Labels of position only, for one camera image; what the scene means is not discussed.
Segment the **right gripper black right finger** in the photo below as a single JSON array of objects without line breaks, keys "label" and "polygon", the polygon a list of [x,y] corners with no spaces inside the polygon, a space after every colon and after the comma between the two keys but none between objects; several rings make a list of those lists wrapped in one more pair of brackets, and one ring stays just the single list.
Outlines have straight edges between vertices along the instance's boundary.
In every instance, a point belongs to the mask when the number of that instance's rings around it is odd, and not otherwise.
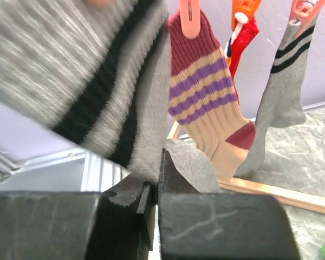
[{"label": "right gripper black right finger", "polygon": [[288,216],[268,195],[200,193],[168,151],[158,188],[162,259],[299,259]]}]

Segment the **red sock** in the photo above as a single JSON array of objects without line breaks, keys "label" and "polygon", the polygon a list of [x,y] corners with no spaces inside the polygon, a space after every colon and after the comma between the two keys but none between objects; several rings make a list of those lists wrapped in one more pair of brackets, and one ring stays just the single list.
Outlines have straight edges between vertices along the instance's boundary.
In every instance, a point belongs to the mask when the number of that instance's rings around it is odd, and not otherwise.
[{"label": "red sock", "polygon": [[259,33],[254,16],[249,19],[243,12],[236,12],[234,18],[237,25],[224,50],[225,58],[233,79],[243,51]]}]

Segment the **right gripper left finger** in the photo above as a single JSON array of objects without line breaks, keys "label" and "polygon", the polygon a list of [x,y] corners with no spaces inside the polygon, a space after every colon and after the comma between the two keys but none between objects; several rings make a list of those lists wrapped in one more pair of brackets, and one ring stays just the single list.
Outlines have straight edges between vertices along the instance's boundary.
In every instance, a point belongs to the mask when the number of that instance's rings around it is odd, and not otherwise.
[{"label": "right gripper left finger", "polygon": [[105,192],[0,192],[0,259],[147,259],[155,187],[129,175]]}]

